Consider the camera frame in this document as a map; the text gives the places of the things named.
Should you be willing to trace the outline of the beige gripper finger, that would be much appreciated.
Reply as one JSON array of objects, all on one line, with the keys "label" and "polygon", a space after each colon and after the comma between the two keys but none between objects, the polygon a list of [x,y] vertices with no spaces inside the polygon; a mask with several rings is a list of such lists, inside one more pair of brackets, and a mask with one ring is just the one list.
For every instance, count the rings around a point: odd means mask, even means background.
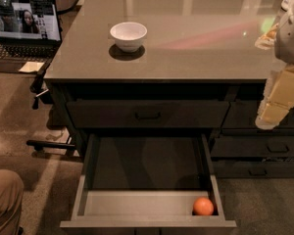
[{"label": "beige gripper finger", "polygon": [[274,24],[268,31],[261,35],[256,41],[255,46],[262,50],[271,49],[274,46],[275,36],[279,23]]},{"label": "beige gripper finger", "polygon": [[271,130],[279,126],[294,108],[294,65],[286,65],[281,71],[272,71],[263,95],[255,124],[262,130]]}]

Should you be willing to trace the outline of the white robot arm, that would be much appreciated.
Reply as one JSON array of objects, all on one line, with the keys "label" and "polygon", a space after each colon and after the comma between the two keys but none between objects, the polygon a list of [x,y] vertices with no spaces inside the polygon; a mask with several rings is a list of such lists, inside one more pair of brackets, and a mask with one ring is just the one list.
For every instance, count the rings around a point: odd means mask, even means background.
[{"label": "white robot arm", "polygon": [[294,108],[294,0],[283,0],[285,13],[266,33],[260,36],[255,46],[268,50],[286,66],[281,71],[272,71],[268,77],[255,124],[262,130],[279,126]]}]

